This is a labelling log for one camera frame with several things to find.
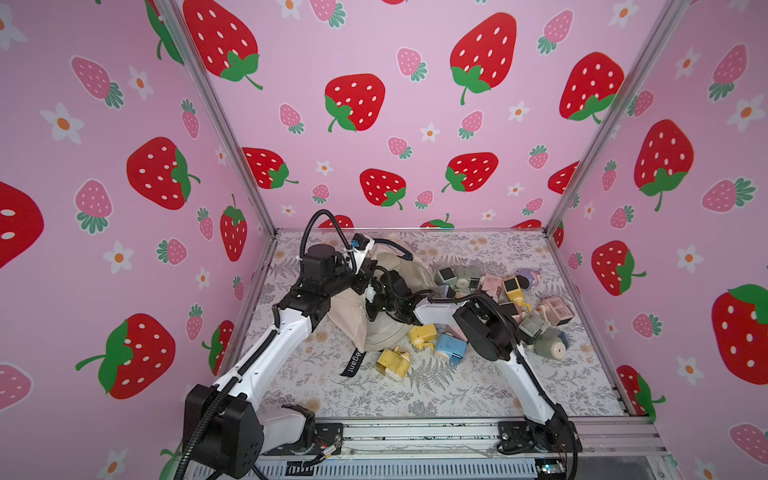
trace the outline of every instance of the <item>red strawberry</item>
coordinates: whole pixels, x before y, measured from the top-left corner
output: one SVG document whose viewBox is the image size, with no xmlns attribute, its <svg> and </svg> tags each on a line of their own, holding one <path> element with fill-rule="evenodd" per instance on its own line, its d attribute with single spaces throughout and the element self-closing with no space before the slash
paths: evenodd
<svg viewBox="0 0 768 480">
<path fill-rule="evenodd" d="M 606 54 L 595 51 L 578 61 L 560 99 L 560 116 L 581 121 L 611 106 L 624 82 L 624 71 Z"/>
<path fill-rule="evenodd" d="M 544 26 L 544 36 L 538 39 L 539 55 L 549 55 L 558 47 L 558 43 L 565 40 L 571 31 L 571 23 L 574 21 L 574 13 L 571 10 L 563 10 Z"/>
<path fill-rule="evenodd" d="M 573 252 L 568 258 L 568 266 L 573 270 L 577 270 L 581 266 L 581 252 Z"/>
<path fill-rule="evenodd" d="M 543 166 L 546 165 L 547 160 L 549 160 L 549 154 L 544 145 L 536 145 L 535 148 L 531 149 L 529 155 L 531 155 L 531 157 L 528 159 L 528 164 L 536 170 L 543 168 Z"/>
<path fill-rule="evenodd" d="M 44 226 L 35 201 L 0 182 L 0 268 L 31 247 Z"/>
<path fill-rule="evenodd" d="M 739 178 L 734 182 L 727 178 L 718 182 L 701 197 L 701 206 L 724 214 L 734 207 L 742 208 L 752 201 L 755 190 L 757 187 L 752 185 L 752 180 Z"/>
<path fill-rule="evenodd" d="M 208 215 L 208 210 L 200 208 L 197 211 L 197 221 L 200 223 L 200 233 L 205 240 L 214 238 L 214 219 Z"/>
<path fill-rule="evenodd" d="M 264 148 L 243 147 L 245 159 L 250 171 L 256 178 L 256 185 L 269 190 L 282 187 L 286 182 L 298 184 L 298 181 L 288 180 L 288 165 L 273 151 Z"/>
<path fill-rule="evenodd" d="M 243 289 L 245 288 L 243 286 L 243 281 L 239 276 L 235 276 L 235 279 L 232 280 L 232 288 L 235 289 L 235 298 L 242 301 L 243 300 Z"/>
<path fill-rule="evenodd" d="M 475 136 L 475 132 L 480 130 L 480 127 L 482 127 L 482 112 L 476 110 L 464 117 L 462 127 L 458 130 L 458 135 L 462 140 L 469 140 Z"/>
<path fill-rule="evenodd" d="M 203 307 L 196 303 L 192 306 L 187 319 L 187 336 L 193 342 L 203 328 Z"/>
<path fill-rule="evenodd" d="M 664 396 L 658 400 L 653 400 L 650 393 L 650 387 L 643 377 L 629 365 L 622 365 L 616 369 L 621 380 L 621 385 L 629 396 L 632 403 L 632 409 L 635 415 L 648 415 L 652 422 L 656 421 L 656 408 L 654 403 L 664 403 L 667 401 Z"/>
<path fill-rule="evenodd" d="M 400 67 L 400 73 L 410 77 L 411 81 L 421 81 L 427 76 L 427 64 L 416 50 L 400 48 L 397 51 L 397 66 Z"/>
<path fill-rule="evenodd" d="M 336 222 L 339 224 L 339 227 L 342 228 L 355 228 L 355 225 L 352 223 L 352 220 L 345 216 L 345 215 L 334 215 L 336 218 Z M 318 228 L 333 228 L 333 223 L 331 220 L 326 220 L 320 224 Z"/>
<path fill-rule="evenodd" d="M 259 68 L 259 46 L 253 33 L 214 0 L 184 0 L 184 21 L 205 68 L 217 77 L 240 81 Z"/>
<path fill-rule="evenodd" d="M 654 94 L 648 90 L 643 90 L 639 95 L 635 95 L 627 108 L 627 115 L 630 117 L 640 117 L 654 103 Z"/>
<path fill-rule="evenodd" d="M 632 320 L 632 328 L 634 331 L 647 339 L 661 335 L 662 325 L 663 324 L 659 321 L 659 317 L 654 316 L 653 314 L 648 316 L 645 313 L 641 313 Z"/>
<path fill-rule="evenodd" d="M 634 208 L 631 205 L 624 205 L 624 208 L 617 208 L 611 215 L 611 226 L 622 229 L 627 226 L 627 223 L 632 223 L 632 219 L 634 219 Z"/>
<path fill-rule="evenodd" d="M 535 198 L 534 200 L 531 200 L 530 202 L 525 204 L 525 208 L 523 209 L 523 215 L 526 217 L 528 215 L 533 215 L 533 213 L 541 208 L 541 205 L 544 204 L 544 199 L 539 197 Z"/>
<path fill-rule="evenodd" d="M 552 190 L 556 194 L 560 195 L 565 193 L 566 187 L 568 187 L 568 184 L 571 182 L 571 178 L 574 176 L 576 167 L 578 167 L 578 162 L 570 164 L 562 170 L 556 171 L 551 177 L 549 177 L 549 181 L 547 182 L 547 187 L 549 187 L 549 190 Z"/>
<path fill-rule="evenodd" d="M 104 359 L 99 383 L 115 399 L 129 399 L 160 378 L 174 362 L 176 343 L 157 320 L 144 313 L 131 315 L 107 338 L 106 353 L 92 356 L 74 368 Z"/>
<path fill-rule="evenodd" d="M 336 0 L 310 0 L 310 4 L 317 19 L 328 22 L 329 27 L 341 28 L 344 25 L 346 13 L 341 3 L 336 3 Z"/>
<path fill-rule="evenodd" d="M 203 348 L 210 350 L 210 353 L 208 354 L 208 366 L 214 375 L 219 374 L 219 368 L 221 367 L 222 360 L 224 360 L 224 354 L 227 352 L 227 347 L 230 344 L 234 328 L 235 325 L 232 324 L 231 321 L 224 320 L 221 325 L 216 328 L 214 335 L 210 338 L 210 346 L 205 344 L 205 340 L 203 341 Z"/>
<path fill-rule="evenodd" d="M 174 142 L 157 137 L 139 147 L 126 164 L 128 182 L 143 197 L 168 210 L 178 210 L 192 192 L 187 159 Z"/>
<path fill-rule="evenodd" d="M 763 465 L 768 465 L 768 432 L 763 432 L 751 423 L 742 423 L 731 428 L 733 444 Z"/>
<path fill-rule="evenodd" d="M 432 193 L 431 190 L 424 190 L 418 196 L 416 196 L 416 202 L 414 202 L 413 204 L 416 205 L 416 208 L 418 208 L 419 210 L 424 210 L 429 206 L 429 204 L 432 202 L 434 198 L 435 198 L 435 195 Z"/>
<path fill-rule="evenodd" d="M 610 159 L 605 164 L 605 172 L 603 172 L 603 191 L 607 192 L 614 186 L 616 181 L 616 162 Z"/>
<path fill-rule="evenodd" d="M 768 384 L 768 290 L 747 284 L 718 296 L 712 327 L 726 368 L 745 382 Z"/>
<path fill-rule="evenodd" d="M 328 131 L 332 131 L 337 121 L 345 130 L 368 130 L 379 117 L 384 94 L 384 84 L 370 73 L 345 75 L 329 81 L 326 85 L 326 111 L 333 120 Z"/>
<path fill-rule="evenodd" d="M 315 203 L 324 204 L 328 201 L 328 197 L 330 196 L 331 193 L 328 190 L 328 186 L 325 184 L 320 184 L 312 189 L 312 200 L 314 200 Z"/>
<path fill-rule="evenodd" d="M 196 139 L 197 133 L 200 131 L 200 122 L 197 121 L 197 116 L 195 115 L 197 112 L 192 106 L 192 102 L 189 101 L 189 98 L 185 98 L 184 101 L 181 102 L 181 110 L 181 121 L 184 123 L 190 137 Z"/>
<path fill-rule="evenodd" d="M 511 228 L 541 228 L 541 220 L 530 219 L 525 222 L 520 222 Z"/>
<path fill-rule="evenodd" d="M 473 192 L 485 185 L 497 166 L 498 157 L 489 152 L 454 157 L 445 170 L 449 184 L 440 191 L 445 193 L 446 188 L 453 187 L 457 192 Z"/>
<path fill-rule="evenodd" d="M 445 214 L 445 220 L 435 219 L 422 223 L 421 228 L 454 228 L 453 223 L 448 223 L 451 214 Z"/>
<path fill-rule="evenodd" d="M 746 45 L 738 44 L 730 49 L 712 74 L 714 83 L 710 85 L 710 100 L 725 98 L 736 88 L 733 83 L 741 78 L 746 70 Z"/>
<path fill-rule="evenodd" d="M 389 147 L 390 154 L 399 156 L 403 160 L 413 155 L 413 150 L 408 146 L 408 142 L 402 138 L 390 137 L 386 144 Z"/>
<path fill-rule="evenodd" d="M 97 100 L 103 100 L 108 107 L 120 110 L 125 104 L 123 101 L 123 92 L 120 91 L 120 85 L 116 82 L 110 82 L 107 71 L 87 58 L 73 56 L 70 59 L 72 71 L 78 76 L 78 80 L 83 84 L 85 90 Z"/>
<path fill-rule="evenodd" d="M 661 208 L 664 192 L 683 181 L 694 164 L 694 146 L 672 120 L 662 120 L 650 128 L 634 165 L 634 184 L 649 197 L 659 196 L 655 210 Z"/>
<path fill-rule="evenodd" d="M 35 381 L 13 363 L 0 362 L 0 412 L 26 399 Z"/>
<path fill-rule="evenodd" d="M 406 181 L 399 175 L 369 168 L 360 174 L 360 187 L 366 200 L 377 207 L 400 206 L 400 200 L 406 195 Z"/>
<path fill-rule="evenodd" d="M 230 261 L 237 262 L 245 248 L 245 239 L 248 236 L 248 224 L 245 221 L 243 211 L 237 208 L 235 196 L 232 195 L 232 205 L 224 210 L 219 222 L 221 240 L 224 242 L 224 250 Z"/>
<path fill-rule="evenodd" d="M 634 257 L 624 242 L 614 240 L 592 252 L 592 270 L 608 293 L 619 296 L 632 286 L 633 276 L 645 276 L 634 272 Z"/>
<path fill-rule="evenodd" d="M 288 131 L 294 135 L 304 132 L 304 124 L 301 123 L 301 115 L 295 108 L 288 104 L 280 105 L 280 121 L 288 127 Z"/>
<path fill-rule="evenodd" d="M 515 17 L 499 12 L 458 41 L 451 52 L 451 72 L 453 81 L 464 87 L 462 105 L 467 89 L 479 94 L 507 78 L 517 37 Z"/>
</svg>

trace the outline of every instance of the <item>strawberry wallpaper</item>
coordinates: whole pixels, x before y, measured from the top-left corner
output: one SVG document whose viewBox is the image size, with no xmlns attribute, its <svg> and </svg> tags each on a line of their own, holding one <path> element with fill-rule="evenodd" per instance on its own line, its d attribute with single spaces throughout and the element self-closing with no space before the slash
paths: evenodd
<svg viewBox="0 0 768 480">
<path fill-rule="evenodd" d="M 267 237 L 151 0 L 0 2 L 0 476 L 167 480 Z"/>
<path fill-rule="evenodd" d="M 540 227 L 665 3 L 176 1 L 282 228 Z"/>
<path fill-rule="evenodd" d="M 632 408 L 688 479 L 768 478 L 766 18 L 690 6 L 562 224 Z"/>
</svg>

